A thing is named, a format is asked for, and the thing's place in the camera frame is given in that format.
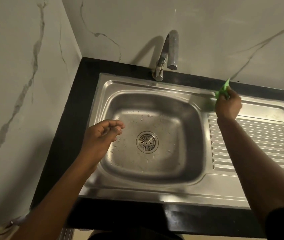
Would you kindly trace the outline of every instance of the drain hole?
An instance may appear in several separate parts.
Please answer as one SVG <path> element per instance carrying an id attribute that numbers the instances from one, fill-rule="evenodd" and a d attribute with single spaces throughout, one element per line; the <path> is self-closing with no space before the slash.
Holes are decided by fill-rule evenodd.
<path id="1" fill-rule="evenodd" d="M 144 135 L 140 138 L 140 147 L 143 150 L 150 151 L 155 146 L 155 139 L 151 135 Z"/>

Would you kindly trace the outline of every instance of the faucet spout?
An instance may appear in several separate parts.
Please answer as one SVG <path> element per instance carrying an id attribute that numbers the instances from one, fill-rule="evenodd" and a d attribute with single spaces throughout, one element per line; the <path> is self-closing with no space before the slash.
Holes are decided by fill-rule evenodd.
<path id="1" fill-rule="evenodd" d="M 152 76 L 156 81 L 163 80 L 163 67 L 167 61 L 167 68 L 170 70 L 178 69 L 179 56 L 179 34 L 176 30 L 171 30 L 166 36 L 159 60 L 156 62 L 156 69 Z"/>

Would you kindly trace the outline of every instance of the stainless steel sink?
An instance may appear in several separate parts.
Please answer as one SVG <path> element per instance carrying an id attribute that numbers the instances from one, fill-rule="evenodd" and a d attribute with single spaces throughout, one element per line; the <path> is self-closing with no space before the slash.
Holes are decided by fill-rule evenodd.
<path id="1" fill-rule="evenodd" d="M 284 168 L 284 102 L 242 101 L 238 122 Z M 214 104 L 212 91 L 101 74 L 88 126 L 119 119 L 126 128 L 80 195 L 249 207 Z"/>

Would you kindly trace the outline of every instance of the ridged drainboard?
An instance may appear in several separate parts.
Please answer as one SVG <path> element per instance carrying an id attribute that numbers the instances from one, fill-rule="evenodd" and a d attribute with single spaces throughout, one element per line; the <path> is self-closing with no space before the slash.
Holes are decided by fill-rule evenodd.
<path id="1" fill-rule="evenodd" d="M 236 121 L 253 141 L 284 169 L 284 122 L 242 116 L 239 116 Z M 217 116 L 214 113 L 209 115 L 209 127 L 213 169 L 215 171 L 235 172 L 217 124 Z"/>

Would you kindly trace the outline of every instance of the green cleaning cloth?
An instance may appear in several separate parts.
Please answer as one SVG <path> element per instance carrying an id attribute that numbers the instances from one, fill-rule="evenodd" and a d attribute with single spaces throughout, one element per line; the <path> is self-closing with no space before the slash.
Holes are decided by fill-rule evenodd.
<path id="1" fill-rule="evenodd" d="M 222 88 L 220 88 L 220 90 L 218 92 L 215 92 L 216 99 L 219 99 L 219 97 L 221 95 L 224 95 L 226 97 L 226 99 L 229 99 L 230 96 L 227 92 L 227 87 L 229 86 L 229 81 L 230 81 L 230 78 L 225 82 L 225 84 L 222 86 Z"/>

